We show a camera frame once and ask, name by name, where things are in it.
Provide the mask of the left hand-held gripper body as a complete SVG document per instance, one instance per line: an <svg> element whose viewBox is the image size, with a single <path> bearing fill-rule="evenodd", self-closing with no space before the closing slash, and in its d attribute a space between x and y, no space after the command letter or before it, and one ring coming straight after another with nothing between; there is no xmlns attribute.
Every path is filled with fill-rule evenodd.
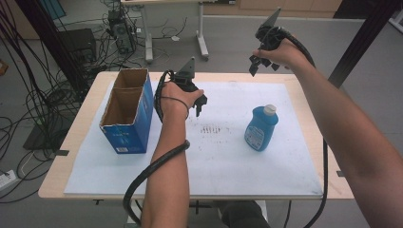
<svg viewBox="0 0 403 228"><path fill-rule="evenodd" d="M189 61L173 76L173 82L185 92L193 92L198 88L193 83L195 78L195 58L191 57Z"/></svg>

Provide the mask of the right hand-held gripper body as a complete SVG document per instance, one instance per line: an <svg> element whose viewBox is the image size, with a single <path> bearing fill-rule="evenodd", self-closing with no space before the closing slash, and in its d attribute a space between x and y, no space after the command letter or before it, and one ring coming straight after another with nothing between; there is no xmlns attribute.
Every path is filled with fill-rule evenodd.
<svg viewBox="0 0 403 228"><path fill-rule="evenodd" d="M281 8L277 8L274 13L263 22L255 37L259 40L259 49L274 50L278 48L281 41L286 37L287 31L282 27L276 27L275 23L281 12Z"/></svg>

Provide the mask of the blue plastic bottle white cap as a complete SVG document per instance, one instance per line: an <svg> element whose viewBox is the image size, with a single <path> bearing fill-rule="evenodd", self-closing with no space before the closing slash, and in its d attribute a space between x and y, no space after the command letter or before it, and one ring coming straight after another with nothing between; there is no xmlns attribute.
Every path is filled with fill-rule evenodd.
<svg viewBox="0 0 403 228"><path fill-rule="evenodd" d="M253 117L244 132L246 143L256 151L267 148L278 123L277 108L273 104L253 109Z"/></svg>

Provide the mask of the blue cardboard box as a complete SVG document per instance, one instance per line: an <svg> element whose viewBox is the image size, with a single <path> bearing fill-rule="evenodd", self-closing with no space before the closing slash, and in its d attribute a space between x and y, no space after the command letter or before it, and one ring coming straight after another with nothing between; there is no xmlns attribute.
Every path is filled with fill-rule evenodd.
<svg viewBox="0 0 403 228"><path fill-rule="evenodd" d="M100 120L100 128L116 153L146 152L153 109L153 91L148 70L121 70Z"/></svg>

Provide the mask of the person's right hand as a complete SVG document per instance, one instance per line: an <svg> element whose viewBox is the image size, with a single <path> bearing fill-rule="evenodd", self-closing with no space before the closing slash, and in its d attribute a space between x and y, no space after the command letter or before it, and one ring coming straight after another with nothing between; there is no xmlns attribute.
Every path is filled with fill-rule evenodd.
<svg viewBox="0 0 403 228"><path fill-rule="evenodd" d="M256 49L253 55L291 69L293 72L310 66L303 53L288 39L282 40L274 50Z"/></svg>

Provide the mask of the person's left hand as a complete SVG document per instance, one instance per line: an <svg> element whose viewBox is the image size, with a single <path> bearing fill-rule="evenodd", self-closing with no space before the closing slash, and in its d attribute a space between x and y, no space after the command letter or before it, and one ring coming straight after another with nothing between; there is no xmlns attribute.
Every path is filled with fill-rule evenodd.
<svg viewBox="0 0 403 228"><path fill-rule="evenodd" d="M175 118L186 120L189 115L189 109L203 94L203 89L185 92L172 82L164 83L161 95L163 120Z"/></svg>

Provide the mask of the black band on left wrist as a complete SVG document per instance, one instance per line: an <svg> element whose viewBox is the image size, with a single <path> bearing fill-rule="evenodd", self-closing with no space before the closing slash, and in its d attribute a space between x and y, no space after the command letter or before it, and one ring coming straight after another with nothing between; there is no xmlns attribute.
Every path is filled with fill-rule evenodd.
<svg viewBox="0 0 403 228"><path fill-rule="evenodd" d="M187 105L186 102L184 102L184 101L182 101L182 100L180 100L180 99L178 99L178 98L168 97L168 96L162 96L161 99L173 100L173 101L176 101L176 102L179 102L179 103L183 104L184 107L185 107L185 109L186 109L186 117L185 117L185 120L188 119L188 116L189 116L189 107L188 107L188 105Z"/></svg>

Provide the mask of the white table mat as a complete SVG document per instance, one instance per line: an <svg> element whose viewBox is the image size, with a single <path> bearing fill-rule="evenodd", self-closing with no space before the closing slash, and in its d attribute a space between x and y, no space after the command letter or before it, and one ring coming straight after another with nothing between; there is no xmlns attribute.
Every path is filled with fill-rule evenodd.
<svg viewBox="0 0 403 228"><path fill-rule="evenodd" d="M194 199L317 199L322 194L290 91L283 84L200 82L208 101L186 122L190 195ZM279 121L268 147L244 139L257 106L274 105ZM65 194L121 196L149 165L160 136L154 117L144 154L118 154L96 116L74 162Z"/></svg>

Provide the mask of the computer tower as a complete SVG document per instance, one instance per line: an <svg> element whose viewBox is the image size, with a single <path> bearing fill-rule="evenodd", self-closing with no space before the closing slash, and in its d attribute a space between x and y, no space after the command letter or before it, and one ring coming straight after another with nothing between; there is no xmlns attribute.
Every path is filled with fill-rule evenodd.
<svg viewBox="0 0 403 228"><path fill-rule="evenodd" d="M107 20L118 52L120 54L132 53L134 51L133 37L124 12L121 9L112 9L108 12Z"/></svg>

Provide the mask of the black case on floor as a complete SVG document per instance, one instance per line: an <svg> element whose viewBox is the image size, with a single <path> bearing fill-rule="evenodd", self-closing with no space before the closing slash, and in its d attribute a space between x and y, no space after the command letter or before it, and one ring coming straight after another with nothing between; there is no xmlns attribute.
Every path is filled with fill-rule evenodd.
<svg viewBox="0 0 403 228"><path fill-rule="evenodd" d="M59 32L68 53L78 64L96 61L96 41L90 28L80 28Z"/></svg>

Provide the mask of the person's leg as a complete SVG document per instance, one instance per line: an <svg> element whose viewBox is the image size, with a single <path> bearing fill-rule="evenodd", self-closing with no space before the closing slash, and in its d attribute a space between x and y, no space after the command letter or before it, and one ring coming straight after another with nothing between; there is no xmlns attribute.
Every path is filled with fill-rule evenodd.
<svg viewBox="0 0 403 228"><path fill-rule="evenodd" d="M220 201L218 208L228 228L271 228L254 200Z"/></svg>

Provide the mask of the white power strip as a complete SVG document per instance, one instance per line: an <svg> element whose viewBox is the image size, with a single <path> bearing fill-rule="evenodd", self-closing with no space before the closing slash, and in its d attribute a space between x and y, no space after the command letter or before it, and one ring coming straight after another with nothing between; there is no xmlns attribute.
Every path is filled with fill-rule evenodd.
<svg viewBox="0 0 403 228"><path fill-rule="evenodd" d="M16 175L13 170L5 172L0 175L0 191L6 189L17 181Z"/></svg>

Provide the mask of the white desk frame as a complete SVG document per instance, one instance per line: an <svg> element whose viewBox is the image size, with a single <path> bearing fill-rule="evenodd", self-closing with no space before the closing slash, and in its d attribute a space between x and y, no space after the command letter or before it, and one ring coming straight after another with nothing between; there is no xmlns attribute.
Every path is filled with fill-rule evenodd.
<svg viewBox="0 0 403 228"><path fill-rule="evenodd" d="M144 59L148 64L154 60L153 56L153 39L148 28L147 9L153 6L159 11L168 10L169 8L184 11L185 4L193 4L197 6L199 27L196 30L196 37L201 51L201 57L208 60L209 52L203 36L203 3L207 0L121 0L125 6L134 6L139 9L143 27L144 27Z"/></svg>

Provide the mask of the black metal post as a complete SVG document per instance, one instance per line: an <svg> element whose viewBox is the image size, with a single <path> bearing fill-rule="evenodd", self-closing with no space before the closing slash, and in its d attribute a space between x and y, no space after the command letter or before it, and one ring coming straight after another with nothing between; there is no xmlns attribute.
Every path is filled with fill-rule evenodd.
<svg viewBox="0 0 403 228"><path fill-rule="evenodd" d="M402 1L380 0L375 4L328 78L334 87L341 88Z"/></svg>
<svg viewBox="0 0 403 228"><path fill-rule="evenodd" d="M15 0L15 2L39 35L39 38L44 42L58 67L62 69L75 92L78 95L87 94L89 86L78 65L68 53L56 26L40 0Z"/></svg>

